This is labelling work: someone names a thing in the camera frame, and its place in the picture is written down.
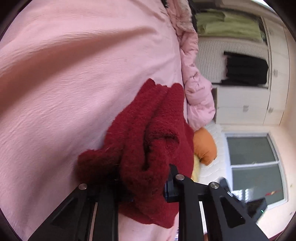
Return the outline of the dark red knit sweater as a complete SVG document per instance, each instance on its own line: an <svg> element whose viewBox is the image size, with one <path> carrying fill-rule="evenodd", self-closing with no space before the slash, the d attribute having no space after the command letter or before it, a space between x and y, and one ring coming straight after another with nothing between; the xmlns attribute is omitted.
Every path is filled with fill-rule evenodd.
<svg viewBox="0 0 296 241"><path fill-rule="evenodd" d="M183 87L149 79L112 122L102 147L79 155L78 179L87 182L116 173L122 182L120 213L171 228L178 205L166 202L163 191L171 165L191 176L193 135L184 118Z"/></svg>

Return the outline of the white padded headboard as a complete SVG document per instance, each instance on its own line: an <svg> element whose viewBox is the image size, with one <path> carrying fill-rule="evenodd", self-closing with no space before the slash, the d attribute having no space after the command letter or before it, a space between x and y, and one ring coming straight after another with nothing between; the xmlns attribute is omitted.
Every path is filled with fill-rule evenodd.
<svg viewBox="0 0 296 241"><path fill-rule="evenodd" d="M211 182L219 182L220 179L225 178L231 183L229 150L222 127L212 120L205 126L205 129L212 141L210 146L205 145L203 150L198 180L200 183L208 185Z"/></svg>

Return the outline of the yellow pillow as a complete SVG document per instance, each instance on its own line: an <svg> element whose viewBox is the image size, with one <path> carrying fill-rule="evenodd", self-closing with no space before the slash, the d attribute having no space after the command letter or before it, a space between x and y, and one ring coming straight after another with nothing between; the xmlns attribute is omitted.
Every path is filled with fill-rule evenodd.
<svg viewBox="0 0 296 241"><path fill-rule="evenodd" d="M191 175L191 179L198 183L199 182L199 176L200 176L200 160L197 157L197 155L194 155L194 165L193 165L193 171Z"/></svg>

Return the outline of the window with grey glass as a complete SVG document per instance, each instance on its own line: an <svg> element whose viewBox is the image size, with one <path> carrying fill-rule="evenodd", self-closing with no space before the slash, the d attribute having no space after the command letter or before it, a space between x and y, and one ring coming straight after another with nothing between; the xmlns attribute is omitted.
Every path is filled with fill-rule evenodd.
<svg viewBox="0 0 296 241"><path fill-rule="evenodd" d="M239 200L265 198L269 209L288 201L278 147L268 132L225 133L227 179Z"/></svg>

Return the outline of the orange pillow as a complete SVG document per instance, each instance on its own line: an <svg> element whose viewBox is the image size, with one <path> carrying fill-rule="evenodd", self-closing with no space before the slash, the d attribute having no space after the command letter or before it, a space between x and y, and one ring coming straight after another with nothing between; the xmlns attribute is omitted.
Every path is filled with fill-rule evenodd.
<svg viewBox="0 0 296 241"><path fill-rule="evenodd" d="M194 132L193 144L194 154L197 155L202 164L208 166L216 159L217 147L215 141L205 128L200 128Z"/></svg>

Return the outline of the pink crumpled duvet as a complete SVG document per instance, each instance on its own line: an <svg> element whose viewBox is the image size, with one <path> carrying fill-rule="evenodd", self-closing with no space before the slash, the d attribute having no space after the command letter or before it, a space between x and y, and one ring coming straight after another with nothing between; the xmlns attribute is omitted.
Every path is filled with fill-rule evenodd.
<svg viewBox="0 0 296 241"><path fill-rule="evenodd" d="M181 71L187 99L189 126L197 131L213 120L215 104L212 84L196 66L198 34L192 23L192 11L188 1L167 1L167 12L176 31L180 46Z"/></svg>

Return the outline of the pink bed sheet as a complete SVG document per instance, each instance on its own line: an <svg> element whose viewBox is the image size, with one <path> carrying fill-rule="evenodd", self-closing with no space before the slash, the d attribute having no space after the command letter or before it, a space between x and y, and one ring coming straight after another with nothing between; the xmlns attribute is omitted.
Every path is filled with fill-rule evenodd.
<svg viewBox="0 0 296 241"><path fill-rule="evenodd" d="M182 82L161 1L32 1L1 40L1 210L27 240L147 79Z"/></svg>

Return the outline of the black hanging garment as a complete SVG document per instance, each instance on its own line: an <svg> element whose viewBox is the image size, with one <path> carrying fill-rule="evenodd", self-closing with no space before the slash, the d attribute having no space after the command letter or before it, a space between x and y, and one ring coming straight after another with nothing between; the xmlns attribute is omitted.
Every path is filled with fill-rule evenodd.
<svg viewBox="0 0 296 241"><path fill-rule="evenodd" d="M269 66L267 61L254 56L224 52L227 57L226 79L221 85L259 86L267 83Z"/></svg>

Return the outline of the white wardrobe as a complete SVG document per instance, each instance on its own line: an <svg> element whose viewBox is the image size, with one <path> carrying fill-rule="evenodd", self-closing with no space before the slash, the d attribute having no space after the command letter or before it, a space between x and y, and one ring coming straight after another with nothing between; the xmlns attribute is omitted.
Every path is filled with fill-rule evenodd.
<svg viewBox="0 0 296 241"><path fill-rule="evenodd" d="M196 64L212 82L215 122L277 126L290 84L286 27L254 1L198 3Z"/></svg>

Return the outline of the green hanging garment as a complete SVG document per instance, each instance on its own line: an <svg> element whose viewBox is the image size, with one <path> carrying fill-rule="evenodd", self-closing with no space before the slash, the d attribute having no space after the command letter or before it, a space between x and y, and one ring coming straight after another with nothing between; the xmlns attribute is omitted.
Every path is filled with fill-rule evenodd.
<svg viewBox="0 0 296 241"><path fill-rule="evenodd" d="M246 14L208 9L195 15L198 34L202 37L226 37L263 43L266 41L260 21Z"/></svg>

